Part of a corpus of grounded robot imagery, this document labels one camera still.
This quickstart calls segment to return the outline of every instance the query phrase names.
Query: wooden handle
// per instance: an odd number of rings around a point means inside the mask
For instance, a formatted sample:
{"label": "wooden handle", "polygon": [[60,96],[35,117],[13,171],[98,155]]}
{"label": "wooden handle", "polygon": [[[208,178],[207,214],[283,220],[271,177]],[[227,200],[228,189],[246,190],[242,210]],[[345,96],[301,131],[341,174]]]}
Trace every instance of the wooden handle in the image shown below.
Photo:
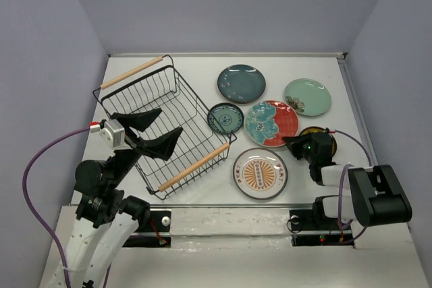
{"label": "wooden handle", "polygon": [[213,159],[215,156],[221,154],[223,151],[227,150],[228,148],[230,148],[230,143],[225,143],[224,145],[220,146],[219,148],[217,148],[216,150],[214,150],[212,153],[210,153],[209,155],[203,157],[201,160],[196,161],[193,165],[191,165],[190,167],[188,167],[186,170],[180,172],[178,175],[176,175],[174,178],[171,178],[170,180],[168,180],[165,183],[162,183],[159,186],[159,191],[164,192],[166,189],[172,187],[173,185],[175,185],[177,182],[179,182],[180,180],[182,180],[183,178],[185,178],[185,176],[191,174],[192,172],[194,172],[195,170],[197,170],[199,167],[205,165],[207,162],[209,162],[211,159]]}
{"label": "wooden handle", "polygon": [[101,84],[101,88],[106,89],[108,87],[111,87],[111,86],[115,85],[116,83],[121,82],[122,80],[125,80],[126,78],[129,78],[130,76],[133,76],[137,72],[142,71],[148,67],[151,67],[152,65],[154,65],[156,63],[159,63],[160,61],[162,61],[162,57],[157,57],[157,58],[155,58],[149,62],[146,62],[146,63],[140,65],[139,67],[136,67],[135,69],[132,69],[128,72],[125,72],[121,76],[115,77],[114,79],[111,79],[111,80]]}

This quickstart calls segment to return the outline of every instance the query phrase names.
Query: rack wire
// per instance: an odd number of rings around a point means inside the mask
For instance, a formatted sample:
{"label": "rack wire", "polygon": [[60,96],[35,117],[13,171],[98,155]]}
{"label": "rack wire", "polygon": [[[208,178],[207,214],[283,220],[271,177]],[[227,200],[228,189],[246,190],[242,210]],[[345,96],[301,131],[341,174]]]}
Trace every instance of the rack wire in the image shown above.
{"label": "rack wire", "polygon": [[[165,55],[163,58],[169,58],[171,64],[98,100],[109,118],[113,113],[131,114],[161,108],[162,113],[145,132],[137,131],[145,140],[158,138],[179,126],[183,128],[174,153],[168,161],[143,156],[136,164],[148,192],[161,200],[177,193],[185,185],[190,185],[191,181],[213,169],[228,157],[230,150],[222,151],[165,191],[160,190],[163,183],[209,156],[225,143],[231,144],[237,139],[233,133],[220,134],[209,127],[209,109],[175,69],[172,57]],[[213,118],[213,121],[223,129],[218,120]]]}

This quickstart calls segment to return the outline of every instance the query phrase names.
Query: small teal plate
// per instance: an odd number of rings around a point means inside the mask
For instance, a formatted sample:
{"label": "small teal plate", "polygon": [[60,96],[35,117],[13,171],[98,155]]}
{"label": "small teal plate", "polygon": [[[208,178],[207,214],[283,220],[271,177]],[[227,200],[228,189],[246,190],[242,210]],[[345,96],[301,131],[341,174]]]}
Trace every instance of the small teal plate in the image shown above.
{"label": "small teal plate", "polygon": [[242,127],[243,121],[244,115],[242,110],[229,103],[220,103],[213,106],[207,115],[207,123],[210,128],[221,134],[238,131]]}
{"label": "small teal plate", "polygon": [[331,106],[330,92],[312,79],[291,81],[285,88],[284,97],[297,114],[304,116],[324,114]]}
{"label": "small teal plate", "polygon": [[219,74],[217,87],[226,99],[247,104],[264,93],[265,79],[263,74],[254,67],[237,64],[227,67]]}

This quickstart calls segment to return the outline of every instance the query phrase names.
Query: red plate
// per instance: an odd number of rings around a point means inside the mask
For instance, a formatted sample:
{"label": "red plate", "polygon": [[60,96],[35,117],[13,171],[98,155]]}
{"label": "red plate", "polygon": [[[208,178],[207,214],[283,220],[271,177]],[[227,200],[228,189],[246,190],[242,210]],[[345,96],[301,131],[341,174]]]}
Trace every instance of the red plate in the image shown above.
{"label": "red plate", "polygon": [[266,100],[251,108],[244,120],[246,133],[260,145],[277,147],[285,145],[285,136],[295,136],[298,118],[295,110],[285,103]]}

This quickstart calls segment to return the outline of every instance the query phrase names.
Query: dark blue plate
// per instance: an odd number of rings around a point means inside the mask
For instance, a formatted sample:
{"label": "dark blue plate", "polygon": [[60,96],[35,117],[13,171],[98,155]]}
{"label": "dark blue plate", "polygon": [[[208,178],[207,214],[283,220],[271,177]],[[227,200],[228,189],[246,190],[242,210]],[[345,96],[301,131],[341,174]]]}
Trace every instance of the dark blue plate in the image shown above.
{"label": "dark blue plate", "polygon": [[219,74],[217,87],[226,99],[247,104],[264,93],[265,79],[263,74],[254,67],[236,64],[227,67]]}
{"label": "dark blue plate", "polygon": [[238,131],[242,127],[243,121],[244,115],[242,110],[229,103],[220,103],[211,107],[207,115],[207,123],[210,128],[221,134]]}

